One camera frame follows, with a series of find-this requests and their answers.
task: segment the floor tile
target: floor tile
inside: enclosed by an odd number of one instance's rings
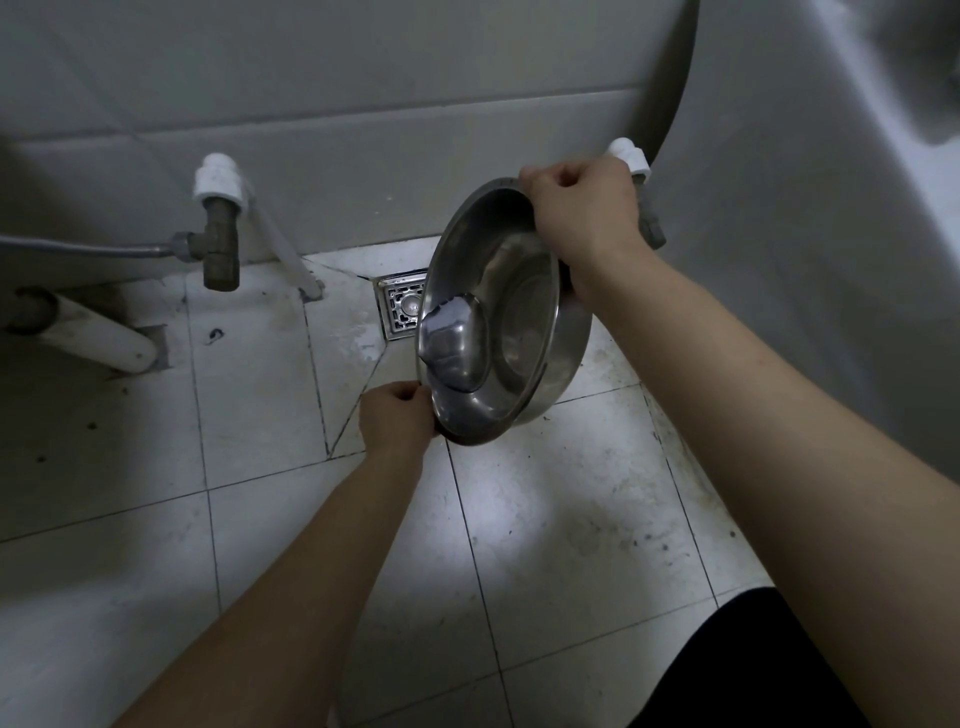
[[[416,379],[417,355],[414,347],[413,336],[389,342],[387,344],[387,350],[383,352],[383,356],[380,357],[380,362],[373,371],[373,376],[367,385],[367,389],[379,387],[381,384],[388,384],[392,381]],[[344,428],[343,435],[333,449],[334,456],[340,457],[363,450],[364,445],[363,438],[360,436],[359,417],[360,411],[357,407],[354,407],[347,426]]]
[[[374,279],[426,268],[440,242],[440,236],[418,237],[395,243],[363,245],[332,253],[308,255],[307,263],[318,263],[355,276]]]
[[[210,492],[224,609],[290,545],[362,459],[329,460]]]
[[[279,263],[245,267],[232,293],[200,272],[186,288],[207,486],[323,460],[303,304]]]
[[[216,616],[206,494],[1,545],[0,725],[110,725]]]
[[[768,581],[766,570],[713,490],[707,474],[657,401],[649,392],[645,395],[713,591],[719,595]]]
[[[624,728],[713,612],[708,599],[507,670],[514,725]]]
[[[501,666],[711,596],[639,387],[452,454]]]
[[[584,360],[559,401],[596,395],[637,384],[639,378],[610,332],[594,316]]]
[[[325,285],[324,297],[305,303],[303,310],[326,447],[333,451],[387,344],[372,283],[317,263],[307,265]]]
[[[210,494],[224,603],[239,596],[359,462],[330,460]],[[445,442],[423,478],[360,620],[341,685],[346,724],[496,671]]]
[[[364,728],[511,728],[499,675],[362,723]]]
[[[204,487],[182,276],[70,295],[134,327],[164,326],[170,368],[118,376],[0,340],[0,540]]]

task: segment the hand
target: hand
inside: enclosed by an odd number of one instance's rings
[[[653,255],[637,228],[634,181],[616,157],[563,161],[520,170],[543,241],[570,266],[573,287],[587,305],[603,286],[603,271],[626,257]]]
[[[423,457],[434,436],[430,388],[415,381],[395,381],[360,398],[360,434],[367,454],[395,452]]]

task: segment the forearm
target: forearm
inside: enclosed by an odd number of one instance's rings
[[[598,316],[870,717],[960,715],[960,490],[657,258],[602,275]]]
[[[418,457],[368,456],[117,725],[323,725],[421,467]]]

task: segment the black pants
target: black pants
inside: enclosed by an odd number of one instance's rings
[[[660,725],[869,723],[783,597],[768,588],[732,599],[690,638],[630,724]]]

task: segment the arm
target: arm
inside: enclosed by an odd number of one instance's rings
[[[416,382],[360,402],[363,463],[286,551],[117,721],[117,728],[324,725],[353,630],[433,436]]]
[[[544,239],[874,725],[960,724],[960,488],[643,242],[626,166],[525,169]]]

